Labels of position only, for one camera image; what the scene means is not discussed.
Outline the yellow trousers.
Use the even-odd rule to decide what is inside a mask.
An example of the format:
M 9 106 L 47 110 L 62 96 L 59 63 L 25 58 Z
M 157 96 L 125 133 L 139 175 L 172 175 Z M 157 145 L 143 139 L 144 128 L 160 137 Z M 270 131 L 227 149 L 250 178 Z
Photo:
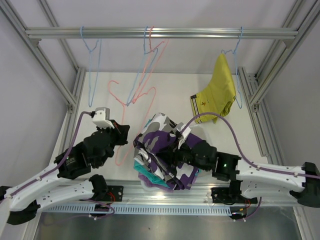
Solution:
M 222 117 L 230 113 L 236 100 L 236 88 L 226 55 L 221 53 L 216 59 L 211 80 L 200 92 L 190 96 L 194 116 L 213 112 Z

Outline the pink hanger of teal trousers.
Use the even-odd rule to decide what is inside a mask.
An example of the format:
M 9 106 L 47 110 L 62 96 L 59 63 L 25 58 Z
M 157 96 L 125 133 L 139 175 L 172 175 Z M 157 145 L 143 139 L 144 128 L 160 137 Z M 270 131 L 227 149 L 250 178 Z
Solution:
M 137 88 L 134 92 L 134 95 L 132 97 L 132 99 L 130 100 L 132 104 L 135 104 L 135 102 L 138 100 L 138 98 L 141 96 L 141 92 L 144 89 L 144 81 L 146 80 L 147 74 L 151 74 L 154 70 L 153 67 L 153 63 L 156 59 L 159 59 L 160 57 L 157 56 L 158 55 L 158 51 L 159 51 L 159 47 L 164 44 L 164 43 L 168 43 L 165 42 L 164 40 L 161 41 L 158 45 L 156 45 L 155 47 L 152 47 L 152 40 L 151 40 L 151 34 L 153 31 L 154 26 L 152 27 L 148 27 L 146 26 L 144 29 L 144 33 L 143 33 L 143 57 L 142 60 L 140 62 L 134 83 L 133 83 L 133 87 L 132 90 L 134 90 L 136 83 L 138 81 L 138 77 L 140 77 Z M 147 49 L 146 47 L 146 36 L 147 36 L 147 29 L 149 29 L 149 35 L 148 35 L 148 40 L 149 40 L 149 49 Z

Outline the teal trousers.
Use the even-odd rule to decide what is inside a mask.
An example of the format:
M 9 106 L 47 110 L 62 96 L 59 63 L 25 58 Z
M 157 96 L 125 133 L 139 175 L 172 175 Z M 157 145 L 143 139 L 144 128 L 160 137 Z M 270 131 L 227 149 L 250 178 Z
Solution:
M 155 114 L 133 140 L 134 166 L 133 168 L 146 176 L 153 184 L 169 187 L 166 183 L 166 167 L 157 157 L 162 148 L 168 146 L 170 138 L 165 130 L 169 127 L 165 123 L 166 116 Z

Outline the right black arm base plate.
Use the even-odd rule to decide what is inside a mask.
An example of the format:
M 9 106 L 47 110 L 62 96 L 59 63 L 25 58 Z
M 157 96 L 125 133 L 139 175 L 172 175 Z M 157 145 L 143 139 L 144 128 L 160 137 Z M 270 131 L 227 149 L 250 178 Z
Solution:
M 246 198 L 240 193 L 231 194 L 227 187 L 211 188 L 211 198 L 214 204 L 223 204 L 230 207 L 230 218 L 233 222 L 243 221 L 256 211 L 250 211 L 251 206 L 258 204 L 259 200 L 254 198 Z

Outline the light blue wire hanger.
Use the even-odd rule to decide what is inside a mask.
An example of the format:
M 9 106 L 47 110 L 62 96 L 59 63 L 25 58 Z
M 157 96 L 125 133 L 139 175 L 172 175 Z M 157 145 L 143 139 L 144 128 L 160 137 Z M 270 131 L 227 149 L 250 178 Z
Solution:
M 80 27 L 80 37 L 88 51 L 89 67 L 88 67 L 88 103 L 87 104 L 88 104 L 88 107 L 92 107 L 94 103 L 95 94 L 96 94 L 98 77 L 99 77 L 100 66 L 101 66 L 102 39 L 101 38 L 96 39 L 95 45 L 93 47 L 90 47 L 84 38 L 84 26 Z M 98 49 L 97 64 L 96 64 L 97 70 L 96 70 L 95 77 L 93 77 L 92 72 L 93 72 L 93 66 L 94 66 L 94 54 L 96 49 Z

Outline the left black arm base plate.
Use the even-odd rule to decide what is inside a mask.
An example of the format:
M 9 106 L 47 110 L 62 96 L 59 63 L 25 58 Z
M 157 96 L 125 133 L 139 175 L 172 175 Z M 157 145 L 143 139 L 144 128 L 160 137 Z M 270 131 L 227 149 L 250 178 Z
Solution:
M 123 190 L 123 186 L 111 185 L 103 196 L 82 199 L 82 201 L 94 204 L 94 210 L 92 213 L 89 213 L 89 216 L 98 219 L 107 215 L 113 215 L 115 213 L 113 204 L 122 202 Z

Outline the blue hanger of purple trousers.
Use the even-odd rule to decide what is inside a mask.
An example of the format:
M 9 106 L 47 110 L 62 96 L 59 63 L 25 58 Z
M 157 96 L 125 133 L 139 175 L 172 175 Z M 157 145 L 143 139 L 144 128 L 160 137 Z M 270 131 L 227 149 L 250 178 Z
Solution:
M 151 68 L 151 66 L 152 66 L 152 64 L 153 64 L 153 62 L 154 62 L 154 60 L 155 60 L 155 58 L 156 58 L 156 56 L 158 54 L 158 51 L 159 51 L 157 48 L 153 49 L 151 46 L 149 46 L 149 50 L 147 50 L 147 48 L 146 48 L 146 35 L 147 35 L 147 29 L 148 28 L 149 28 L 148 26 L 146 26 L 144 28 L 144 32 L 143 32 L 143 57 L 142 57 L 142 59 L 140 61 L 140 64 L 139 64 L 137 73 L 135 75 L 131 90 L 130 90 L 129 95 L 127 97 L 126 104 L 125 104 L 126 107 L 128 107 L 132 103 L 132 101 L 134 99 L 134 90 L 135 90 L 136 84 L 138 82 L 138 77 L 143 72 L 143 67 L 147 63 L 147 57 L 150 57 L 150 56 L 152 56 L 152 54 L 154 54 L 154 57 L 151 60 L 151 63 L 147 64 L 147 70 L 148 70 L 148 69 Z

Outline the blue hanger of yellow trousers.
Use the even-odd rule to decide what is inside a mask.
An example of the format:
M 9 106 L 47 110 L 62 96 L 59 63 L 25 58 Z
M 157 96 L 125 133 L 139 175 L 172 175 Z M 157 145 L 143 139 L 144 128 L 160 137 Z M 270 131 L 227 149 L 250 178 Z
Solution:
M 240 90 L 240 77 L 239 77 L 239 70 L 238 70 L 238 48 L 239 48 L 239 44 L 241 42 L 241 39 L 243 37 L 243 33 L 244 33 L 244 28 L 241 26 L 240 27 L 240 35 L 238 36 L 238 40 L 236 43 L 236 46 L 234 49 L 229 49 L 229 50 L 221 50 L 221 53 L 226 55 L 227 53 L 232 53 L 233 55 L 233 60 L 234 60 L 234 66 L 235 66 L 235 77 L 236 77 L 236 84 L 237 84 L 237 95 L 235 97 L 236 103 L 238 105 L 239 109 L 243 108 L 243 95 L 241 93 Z

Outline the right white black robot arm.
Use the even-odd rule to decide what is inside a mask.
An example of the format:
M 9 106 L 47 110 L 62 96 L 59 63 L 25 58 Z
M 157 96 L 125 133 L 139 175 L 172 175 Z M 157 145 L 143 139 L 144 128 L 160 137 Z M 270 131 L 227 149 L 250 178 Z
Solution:
M 229 182 L 227 199 L 240 202 L 243 198 L 294 198 L 311 208 L 320 206 L 320 171 L 312 162 L 302 166 L 258 164 L 243 156 L 219 152 L 205 140 L 193 147 L 173 143 L 158 154 L 171 167 L 185 163 L 212 177 Z

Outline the pink hanger of camouflage trousers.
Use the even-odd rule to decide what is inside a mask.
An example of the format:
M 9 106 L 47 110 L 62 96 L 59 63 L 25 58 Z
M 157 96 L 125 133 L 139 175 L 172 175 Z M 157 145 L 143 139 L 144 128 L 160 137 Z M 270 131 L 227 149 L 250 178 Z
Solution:
M 122 101 L 122 100 L 120 100 L 113 92 L 112 92 L 112 88 L 111 88 L 111 84 L 112 83 L 115 83 L 115 84 L 119 84 L 119 82 L 118 81 L 115 81 L 115 80 L 110 80 L 109 82 L 108 82 L 108 84 L 107 84 L 107 88 L 108 88 L 108 93 L 118 102 L 118 103 L 120 103 L 121 104 L 121 106 L 122 106 L 122 115 L 121 115 L 121 125 L 123 125 L 124 124 L 124 120 L 125 120 L 125 116 L 126 116 L 126 109 L 127 109 L 127 105 Z M 142 120 L 142 123 L 144 124 L 145 123 L 145 121 L 147 120 L 147 117 L 148 117 L 148 115 L 149 115 L 149 113 L 150 113 L 150 110 L 151 110 L 151 108 L 152 108 L 152 106 L 153 106 L 153 104 L 154 104 L 154 101 L 155 101 L 155 98 L 156 98 L 156 95 L 157 95 L 157 89 L 153 86 L 153 87 L 151 87 L 150 89 L 148 89 L 148 91 L 147 92 L 144 92 L 143 94 L 141 94 L 141 95 L 138 95 L 137 96 L 137 98 L 136 98 L 136 100 L 139 100 L 140 98 L 142 98 L 143 96 L 147 96 L 149 93 L 150 93 L 150 91 L 151 90 L 153 90 L 154 91 L 154 95 L 153 95 L 153 97 L 152 97 L 152 99 L 151 99 L 151 101 L 150 101 L 150 105 L 149 105 L 149 107 L 148 107 L 148 109 L 147 109 L 147 112 L 146 112 L 146 114 L 145 114 L 145 116 L 144 116 L 144 119 Z M 118 167 L 120 167 L 120 166 L 122 166 L 124 163 L 125 163 L 125 161 L 126 161 L 126 159 L 128 158 L 128 155 L 131 153 L 131 151 L 133 150 L 133 146 L 131 145 L 130 146 L 130 148 L 126 151 L 126 153 L 125 153 L 125 155 L 123 156 L 123 158 L 121 159 L 121 161 L 118 161 L 120 158 L 119 158 L 119 153 L 120 153 L 120 149 L 121 149 L 121 146 L 117 149 L 117 151 L 116 151 L 116 154 L 115 154 L 115 160 L 114 160 L 114 163 L 115 163 L 115 165 L 116 166 L 118 166 Z

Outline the grey purple camouflage trousers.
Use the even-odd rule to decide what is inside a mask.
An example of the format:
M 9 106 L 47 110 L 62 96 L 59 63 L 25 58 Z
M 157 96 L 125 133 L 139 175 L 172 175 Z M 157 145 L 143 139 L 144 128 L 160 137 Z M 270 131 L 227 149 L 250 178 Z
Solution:
M 157 113 L 134 139 L 133 168 L 146 190 L 190 190 L 197 179 L 199 168 L 181 161 L 173 163 L 170 153 L 164 153 L 174 145 L 177 131 L 184 126 L 164 113 Z

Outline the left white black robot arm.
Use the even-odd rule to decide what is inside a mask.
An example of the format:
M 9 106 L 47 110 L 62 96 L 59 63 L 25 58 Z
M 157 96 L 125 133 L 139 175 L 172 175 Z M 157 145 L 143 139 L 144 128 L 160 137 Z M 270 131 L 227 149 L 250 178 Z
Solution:
M 94 133 L 71 149 L 32 179 L 14 186 L 0 188 L 0 226 L 29 222 L 37 213 L 59 204 L 78 200 L 101 201 L 107 197 L 108 185 L 102 175 L 95 174 L 80 183 L 62 184 L 86 175 L 104 165 L 114 156 L 116 146 L 128 143 L 129 125 L 111 120 L 111 126 L 98 127 Z

